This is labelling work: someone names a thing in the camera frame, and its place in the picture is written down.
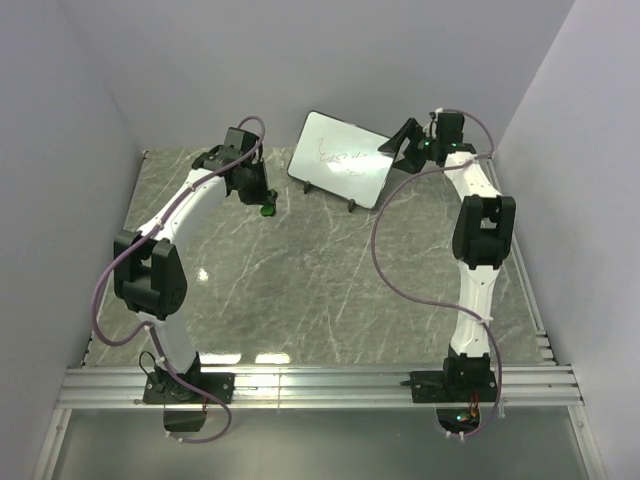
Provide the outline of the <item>green whiteboard eraser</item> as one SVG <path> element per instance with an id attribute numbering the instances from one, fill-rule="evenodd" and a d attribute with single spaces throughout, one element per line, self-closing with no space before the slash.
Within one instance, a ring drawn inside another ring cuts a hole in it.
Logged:
<path id="1" fill-rule="evenodd" d="M 278 193 L 275 189 L 270 189 L 267 198 L 260 208 L 263 217 L 274 217 L 277 214 Z"/>

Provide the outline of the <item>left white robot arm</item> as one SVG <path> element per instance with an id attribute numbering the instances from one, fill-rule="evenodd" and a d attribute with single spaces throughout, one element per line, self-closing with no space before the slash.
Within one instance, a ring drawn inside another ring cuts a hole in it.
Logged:
<path id="1" fill-rule="evenodd" d="M 149 331 L 157 352 L 152 388 L 176 403 L 203 391 L 201 362 L 180 309 L 188 290 L 182 256 L 205 217 L 231 193 L 264 217 L 276 213 L 278 194 L 270 188 L 262 135 L 231 127 L 224 142 L 199 155 L 178 191 L 148 222 L 124 230 L 114 241 L 115 295 Z"/>

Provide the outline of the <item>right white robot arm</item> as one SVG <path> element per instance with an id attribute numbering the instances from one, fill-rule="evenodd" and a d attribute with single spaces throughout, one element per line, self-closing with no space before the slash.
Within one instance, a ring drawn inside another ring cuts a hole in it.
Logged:
<path id="1" fill-rule="evenodd" d="M 411 179 L 444 174 L 461 206 L 451 240 L 460 272 L 460 294 L 452 308 L 456 327 L 439 371 L 414 371 L 407 386 L 416 403 L 493 402 L 499 374 L 491 361 L 499 352 L 490 331 L 495 284 L 510 254 L 516 214 L 513 197 L 503 195 L 482 168 L 493 153 L 479 153 L 464 140 L 468 114 L 454 109 L 431 113 L 428 126 L 408 119 L 378 150 L 396 159 Z M 433 162 L 432 170 L 426 168 Z"/>

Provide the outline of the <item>small whiteboard black frame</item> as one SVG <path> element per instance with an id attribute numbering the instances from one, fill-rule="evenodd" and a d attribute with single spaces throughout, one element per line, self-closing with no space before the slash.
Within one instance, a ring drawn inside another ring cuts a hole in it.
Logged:
<path id="1" fill-rule="evenodd" d="M 383 135 L 318 111 L 306 116 L 288 175 L 359 207 L 376 206 L 394 162 Z"/>

